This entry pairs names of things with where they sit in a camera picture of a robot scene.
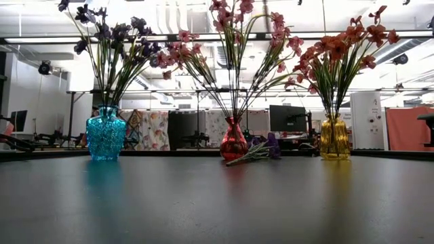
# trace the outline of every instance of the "computer monitor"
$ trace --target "computer monitor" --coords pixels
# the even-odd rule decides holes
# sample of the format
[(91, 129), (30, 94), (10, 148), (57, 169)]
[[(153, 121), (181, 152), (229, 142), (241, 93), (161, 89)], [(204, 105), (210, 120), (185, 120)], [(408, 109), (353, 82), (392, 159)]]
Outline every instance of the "computer monitor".
[(270, 105), (271, 131), (307, 132), (304, 107)]
[(11, 114), (10, 123), (14, 125), (14, 131), (23, 132), (26, 123), (27, 110), (15, 111)]

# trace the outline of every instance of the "table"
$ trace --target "table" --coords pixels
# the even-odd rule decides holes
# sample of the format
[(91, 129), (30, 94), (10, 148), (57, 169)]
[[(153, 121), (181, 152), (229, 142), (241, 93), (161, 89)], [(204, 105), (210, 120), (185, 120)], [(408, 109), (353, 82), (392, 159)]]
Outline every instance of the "table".
[(434, 163), (0, 163), (0, 243), (434, 243)]

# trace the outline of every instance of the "red vase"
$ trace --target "red vase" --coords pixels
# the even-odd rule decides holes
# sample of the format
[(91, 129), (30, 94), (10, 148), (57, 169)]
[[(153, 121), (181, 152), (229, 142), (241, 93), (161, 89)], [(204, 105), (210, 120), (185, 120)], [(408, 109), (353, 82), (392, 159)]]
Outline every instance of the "red vase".
[(225, 160), (232, 161), (244, 156), (249, 148), (239, 128), (241, 119), (235, 121), (233, 117), (227, 117), (225, 120), (229, 126), (220, 145), (220, 154)]

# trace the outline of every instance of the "turquoise glass vase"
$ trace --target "turquoise glass vase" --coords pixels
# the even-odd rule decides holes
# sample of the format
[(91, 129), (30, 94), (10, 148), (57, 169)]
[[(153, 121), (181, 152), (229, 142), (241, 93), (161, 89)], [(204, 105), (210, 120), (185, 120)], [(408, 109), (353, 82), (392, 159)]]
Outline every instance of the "turquoise glass vase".
[(92, 160), (116, 160), (123, 148), (127, 123), (116, 118), (117, 106), (99, 106), (100, 116), (86, 122), (87, 147)]

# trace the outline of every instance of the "yellow vase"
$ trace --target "yellow vase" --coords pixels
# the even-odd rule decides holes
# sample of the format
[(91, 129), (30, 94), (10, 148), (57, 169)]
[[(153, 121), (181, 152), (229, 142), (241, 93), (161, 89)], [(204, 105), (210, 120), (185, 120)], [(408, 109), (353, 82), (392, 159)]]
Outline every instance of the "yellow vase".
[(324, 159), (336, 160), (350, 157), (347, 126), (339, 116), (338, 114), (337, 118), (333, 118), (332, 115), (326, 115), (328, 119), (322, 124), (319, 151)]

